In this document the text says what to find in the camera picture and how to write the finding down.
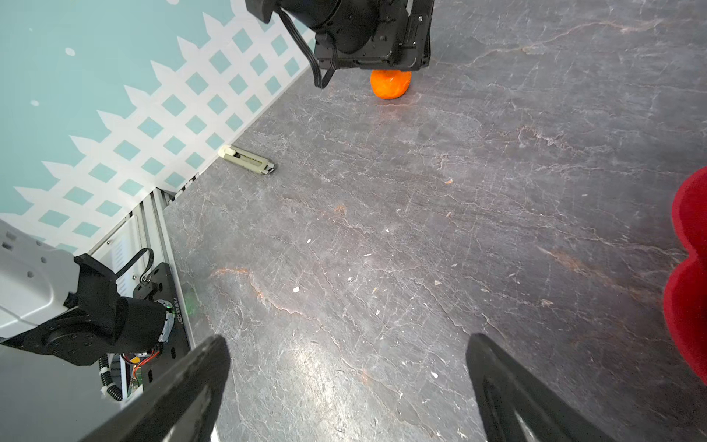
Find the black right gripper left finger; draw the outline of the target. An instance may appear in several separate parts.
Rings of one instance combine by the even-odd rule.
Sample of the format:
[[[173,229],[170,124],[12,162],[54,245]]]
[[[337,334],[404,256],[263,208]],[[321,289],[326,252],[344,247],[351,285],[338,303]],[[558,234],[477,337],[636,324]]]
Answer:
[[[230,372],[228,344],[206,339],[152,389],[85,436],[85,441],[209,441]]]

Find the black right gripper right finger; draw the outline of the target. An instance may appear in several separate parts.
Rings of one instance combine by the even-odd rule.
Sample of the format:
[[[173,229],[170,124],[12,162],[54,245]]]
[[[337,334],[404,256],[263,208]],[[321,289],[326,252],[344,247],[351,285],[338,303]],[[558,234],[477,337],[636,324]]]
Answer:
[[[475,333],[466,351],[469,377],[489,441],[611,441],[491,338]]]

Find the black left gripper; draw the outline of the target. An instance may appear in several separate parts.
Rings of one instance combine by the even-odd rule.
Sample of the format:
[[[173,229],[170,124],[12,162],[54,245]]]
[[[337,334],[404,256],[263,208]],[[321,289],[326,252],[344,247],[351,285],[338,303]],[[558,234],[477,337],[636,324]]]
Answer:
[[[315,29],[319,66],[415,72],[429,66],[434,2],[339,1]]]

